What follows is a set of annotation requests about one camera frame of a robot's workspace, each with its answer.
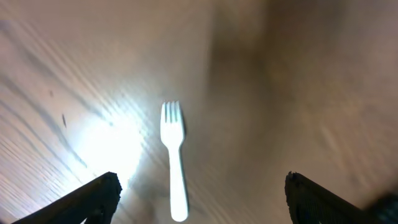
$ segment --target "small white fork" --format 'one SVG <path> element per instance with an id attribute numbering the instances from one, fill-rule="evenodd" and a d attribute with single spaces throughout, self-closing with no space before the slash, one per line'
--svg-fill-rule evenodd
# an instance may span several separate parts
<path id="1" fill-rule="evenodd" d="M 178 101 L 163 103 L 160 117 L 160 138 L 169 150 L 170 207 L 172 218 L 177 222 L 182 222 L 188 217 L 187 192 L 180 157 L 180 147 L 184 137 L 180 103 Z"/>

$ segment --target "white fork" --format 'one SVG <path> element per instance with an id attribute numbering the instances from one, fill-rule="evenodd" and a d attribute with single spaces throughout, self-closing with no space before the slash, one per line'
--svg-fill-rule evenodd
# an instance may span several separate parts
<path id="1" fill-rule="evenodd" d="M 180 158 L 180 147 L 184 140 L 180 103 L 163 103 L 160 117 L 160 138 L 169 150 L 170 157 L 170 206 L 172 218 L 182 222 L 188 217 L 188 200 Z"/>

